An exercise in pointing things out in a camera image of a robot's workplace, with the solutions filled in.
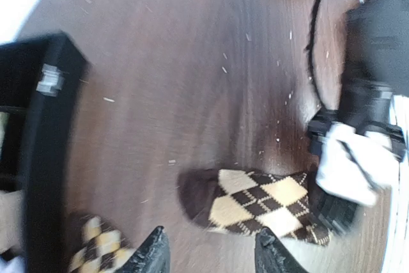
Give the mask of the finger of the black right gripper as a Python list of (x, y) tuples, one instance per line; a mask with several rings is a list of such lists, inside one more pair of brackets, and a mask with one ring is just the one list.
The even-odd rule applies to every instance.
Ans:
[(351, 231), (358, 209), (356, 203), (330, 195), (318, 186), (309, 189), (308, 197), (315, 221), (339, 236)]

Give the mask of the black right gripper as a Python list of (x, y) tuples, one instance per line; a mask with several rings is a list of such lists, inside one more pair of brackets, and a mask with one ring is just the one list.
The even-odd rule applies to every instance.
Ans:
[(367, 79), (343, 81), (338, 109), (321, 107), (307, 126), (309, 151), (320, 156), (323, 138), (333, 123), (349, 125), (364, 136), (366, 132), (379, 132), (391, 140), (392, 153), (398, 161), (405, 156), (406, 144), (402, 128), (389, 123), (392, 88), (382, 82)]

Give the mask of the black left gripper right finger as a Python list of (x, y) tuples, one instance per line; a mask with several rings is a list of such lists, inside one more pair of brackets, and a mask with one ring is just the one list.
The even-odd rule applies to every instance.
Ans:
[(270, 228), (255, 238), (255, 273), (307, 273)]

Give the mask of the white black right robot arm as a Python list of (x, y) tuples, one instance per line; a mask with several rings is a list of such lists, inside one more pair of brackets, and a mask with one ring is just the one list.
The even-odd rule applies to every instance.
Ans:
[(408, 135), (390, 121), (396, 95), (408, 96), (408, 0), (363, 0), (346, 14), (339, 105), (321, 106), (307, 126), (320, 160), (311, 210), (334, 233), (350, 231), (408, 156)]

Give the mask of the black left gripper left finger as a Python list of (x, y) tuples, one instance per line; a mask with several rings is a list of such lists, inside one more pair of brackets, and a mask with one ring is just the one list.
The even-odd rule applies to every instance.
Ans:
[(157, 226), (116, 272), (170, 273), (170, 245), (164, 227)]

